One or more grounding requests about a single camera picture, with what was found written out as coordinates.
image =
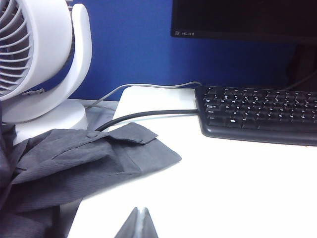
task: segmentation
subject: cable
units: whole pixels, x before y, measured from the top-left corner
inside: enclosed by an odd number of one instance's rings
[[[96,105],[99,102],[103,101],[104,99],[106,99],[107,97],[111,96],[112,94],[114,94],[116,91],[118,91],[120,88],[124,88],[124,87],[130,87],[130,86],[141,86],[141,87],[151,87],[151,88],[179,88],[179,87],[183,87],[183,86],[187,86],[187,85],[191,85],[191,84],[199,84],[202,85],[200,82],[188,82],[188,83],[184,83],[184,84],[178,84],[178,85],[155,85],[155,84],[145,84],[145,83],[132,83],[132,84],[124,84],[121,85],[115,89],[113,89],[111,92],[109,92],[108,94],[104,95],[102,98],[96,100],[92,105]]]
[[[312,77],[314,77],[317,74],[317,70],[314,71],[312,74],[308,75],[306,78],[303,78],[302,80],[298,81],[297,83],[294,83],[286,88],[283,88],[282,90],[290,90],[292,88],[295,88],[303,83],[305,83],[306,81],[310,80]]]
[[[166,115],[166,114],[198,114],[198,110],[163,110],[163,111],[149,111],[149,112],[142,112],[142,113],[134,113],[130,115],[126,115],[114,120],[111,120],[100,127],[96,129],[96,131],[103,131],[107,129],[108,127],[115,125],[119,122],[122,122],[124,120],[129,120],[132,118],[139,118],[139,117],[146,117],[146,116],[152,116],[152,115]]]
[[[106,107],[106,106],[101,106],[101,105],[83,104],[83,106],[86,107],[86,108],[104,108],[104,109],[108,109],[108,110],[111,110],[111,111],[115,112],[115,109],[109,108],[109,107]]]

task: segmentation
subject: fan base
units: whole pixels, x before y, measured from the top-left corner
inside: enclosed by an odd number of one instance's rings
[[[85,108],[75,100],[67,99],[62,104],[30,122],[16,124],[14,144],[52,129],[84,129],[88,126]]]

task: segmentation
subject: fan stand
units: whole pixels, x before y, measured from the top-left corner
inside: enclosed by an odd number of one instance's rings
[[[15,144],[54,128],[87,129],[85,108],[67,98],[80,86],[89,70],[92,41],[89,17],[82,4],[72,11],[74,59],[64,80],[50,91],[18,95],[3,101],[2,120],[16,124]]]
[[[15,126],[14,144],[52,129],[87,129],[85,108],[75,100],[67,99],[45,115]]]

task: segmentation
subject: fan grille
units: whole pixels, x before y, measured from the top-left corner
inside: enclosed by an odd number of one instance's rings
[[[16,89],[28,72],[30,32],[16,0],[0,2],[0,97]]]

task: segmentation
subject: gray object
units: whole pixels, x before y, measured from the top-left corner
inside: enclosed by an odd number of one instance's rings
[[[159,238],[149,210],[135,207],[115,238]]]
[[[135,123],[106,133],[55,129],[14,147],[14,128],[0,127],[1,238],[63,237],[54,227],[61,204],[181,160]]]

